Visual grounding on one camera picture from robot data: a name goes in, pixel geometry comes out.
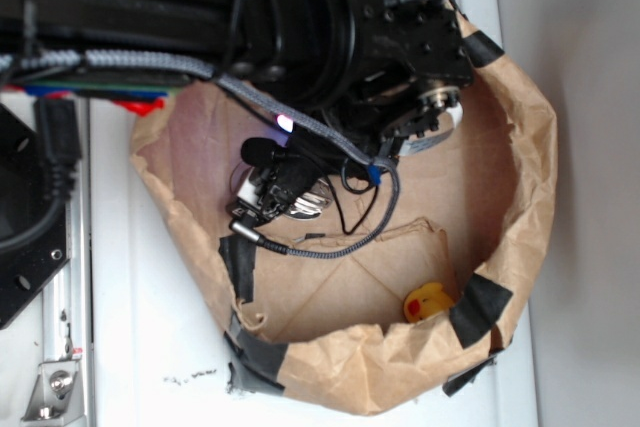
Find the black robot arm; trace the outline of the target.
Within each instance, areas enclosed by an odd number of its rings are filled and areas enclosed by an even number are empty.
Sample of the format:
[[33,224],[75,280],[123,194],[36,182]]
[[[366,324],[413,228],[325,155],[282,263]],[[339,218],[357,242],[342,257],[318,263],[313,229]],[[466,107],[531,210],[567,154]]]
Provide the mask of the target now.
[[1,72],[93,89],[250,83],[389,155],[473,80],[448,0],[1,0]]

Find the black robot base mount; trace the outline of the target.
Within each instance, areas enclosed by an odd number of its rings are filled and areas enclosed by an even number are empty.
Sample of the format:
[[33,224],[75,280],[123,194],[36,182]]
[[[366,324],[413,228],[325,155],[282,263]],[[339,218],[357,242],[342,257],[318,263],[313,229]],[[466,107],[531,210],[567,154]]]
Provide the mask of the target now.
[[67,206],[81,143],[75,104],[43,97],[35,127],[1,108],[1,327],[31,303],[68,259]]

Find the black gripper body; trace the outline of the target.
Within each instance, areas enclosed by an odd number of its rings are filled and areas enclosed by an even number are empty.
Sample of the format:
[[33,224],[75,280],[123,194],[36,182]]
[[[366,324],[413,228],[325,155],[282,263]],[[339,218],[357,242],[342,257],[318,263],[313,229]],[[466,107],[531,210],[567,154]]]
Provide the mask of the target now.
[[324,120],[369,155],[412,155],[446,139],[473,82],[453,0],[351,1],[348,87]]

